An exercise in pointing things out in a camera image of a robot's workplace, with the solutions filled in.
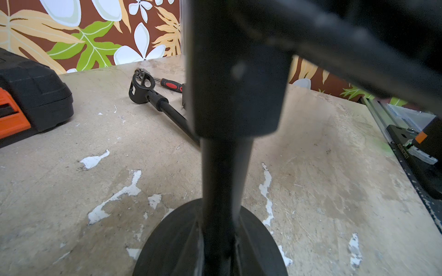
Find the black round base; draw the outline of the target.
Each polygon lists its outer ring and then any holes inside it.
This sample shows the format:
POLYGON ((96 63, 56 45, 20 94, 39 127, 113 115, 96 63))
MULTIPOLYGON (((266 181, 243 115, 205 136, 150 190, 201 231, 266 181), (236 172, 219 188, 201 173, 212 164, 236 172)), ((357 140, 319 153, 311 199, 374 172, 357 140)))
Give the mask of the black round base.
POLYGON ((286 276, 283 257, 272 235, 245 207, 231 257, 222 262, 205 255, 200 229, 201 199, 166 216, 139 254, 135 276, 286 276))

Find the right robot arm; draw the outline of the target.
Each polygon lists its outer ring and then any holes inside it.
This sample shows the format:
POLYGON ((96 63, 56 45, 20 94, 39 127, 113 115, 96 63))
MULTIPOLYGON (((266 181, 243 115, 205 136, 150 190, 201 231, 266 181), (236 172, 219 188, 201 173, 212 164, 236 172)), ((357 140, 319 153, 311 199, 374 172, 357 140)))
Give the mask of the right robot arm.
POLYGON ((442 113, 440 1, 229 1, 252 39, 380 98, 442 113))

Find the black stand pole with clip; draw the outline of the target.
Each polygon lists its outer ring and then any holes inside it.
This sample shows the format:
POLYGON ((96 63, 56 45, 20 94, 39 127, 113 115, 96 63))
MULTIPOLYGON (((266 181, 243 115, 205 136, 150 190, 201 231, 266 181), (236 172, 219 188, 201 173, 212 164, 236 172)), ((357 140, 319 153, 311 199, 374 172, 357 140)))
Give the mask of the black stand pole with clip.
POLYGON ((199 274, 285 276, 276 242, 242 198, 254 139, 277 130, 291 54, 243 31, 229 1, 184 9, 185 102, 202 157, 199 274))

